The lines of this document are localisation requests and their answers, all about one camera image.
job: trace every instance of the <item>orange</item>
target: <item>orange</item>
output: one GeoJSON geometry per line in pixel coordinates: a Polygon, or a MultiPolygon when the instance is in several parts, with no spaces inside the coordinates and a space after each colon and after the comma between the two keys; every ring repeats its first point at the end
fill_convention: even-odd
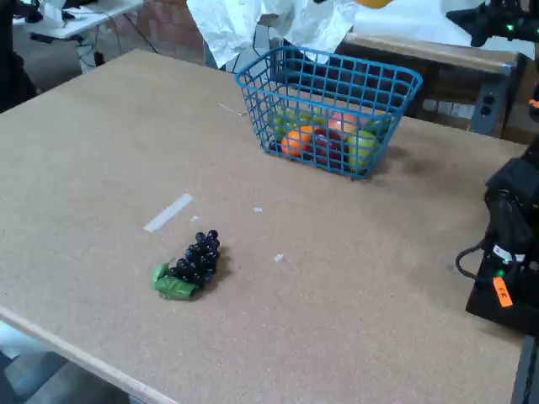
{"type": "Polygon", "coordinates": [[[290,130],[280,141],[280,149],[289,156],[299,157],[307,143],[311,142],[314,127],[304,125],[299,130],[290,130]]]}
{"type": "Polygon", "coordinates": [[[355,0],[359,4],[363,4],[364,6],[370,7],[370,8],[382,8],[387,6],[390,2],[393,0],[355,0]]]}

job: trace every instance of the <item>brick wall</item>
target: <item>brick wall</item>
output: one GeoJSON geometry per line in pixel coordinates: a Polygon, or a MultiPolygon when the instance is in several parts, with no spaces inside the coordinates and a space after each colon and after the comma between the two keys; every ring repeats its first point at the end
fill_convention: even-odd
{"type": "MultiPolygon", "coordinates": [[[[183,48],[195,52],[201,58],[202,35],[196,28],[185,1],[145,0],[144,7],[133,13],[130,18],[157,48],[183,48]]],[[[127,22],[121,22],[118,26],[120,37],[125,35],[132,39],[136,38],[127,22]]]]}

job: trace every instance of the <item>grapes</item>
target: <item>grapes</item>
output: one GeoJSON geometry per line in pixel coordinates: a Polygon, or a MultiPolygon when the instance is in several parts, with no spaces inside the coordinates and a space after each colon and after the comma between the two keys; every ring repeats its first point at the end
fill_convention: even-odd
{"type": "Polygon", "coordinates": [[[180,258],[175,267],[168,269],[167,275],[194,284],[196,290],[203,290],[217,271],[217,260],[221,256],[218,236],[216,230],[208,231],[207,235],[196,233],[196,244],[187,247],[184,258],[180,258]]]}

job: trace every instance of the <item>white tape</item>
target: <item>white tape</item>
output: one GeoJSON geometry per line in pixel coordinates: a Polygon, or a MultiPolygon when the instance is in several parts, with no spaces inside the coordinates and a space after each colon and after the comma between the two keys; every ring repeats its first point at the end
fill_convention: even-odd
{"type": "Polygon", "coordinates": [[[157,229],[160,229],[166,222],[172,219],[178,212],[180,212],[185,206],[187,206],[193,197],[189,194],[183,194],[180,196],[173,204],[171,204],[167,209],[161,212],[159,215],[155,216],[152,221],[144,226],[144,230],[153,232],[157,229]]]}
{"type": "MultiPolygon", "coordinates": [[[[496,254],[498,257],[504,259],[505,261],[513,261],[513,258],[511,257],[511,253],[509,251],[505,251],[502,247],[495,245],[493,249],[494,254],[496,254]]],[[[516,262],[521,263],[524,261],[524,258],[526,258],[526,255],[524,254],[515,254],[516,262]]]]}

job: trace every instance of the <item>particle board surface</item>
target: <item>particle board surface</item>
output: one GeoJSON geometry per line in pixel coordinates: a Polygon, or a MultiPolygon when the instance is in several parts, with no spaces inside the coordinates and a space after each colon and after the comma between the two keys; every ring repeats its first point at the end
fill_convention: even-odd
{"type": "Polygon", "coordinates": [[[509,402],[521,336],[464,311],[453,261],[523,146],[403,119],[351,182],[264,154],[242,102],[135,51],[0,115],[0,318],[149,403],[509,402]],[[161,300],[152,268],[211,228],[216,287],[161,300]]]}
{"type": "Polygon", "coordinates": [[[516,54],[507,51],[437,44],[425,40],[409,40],[390,35],[377,36],[348,33],[344,41],[380,51],[438,61],[453,66],[468,67],[481,72],[507,72],[512,66],[516,66],[516,54]]]}

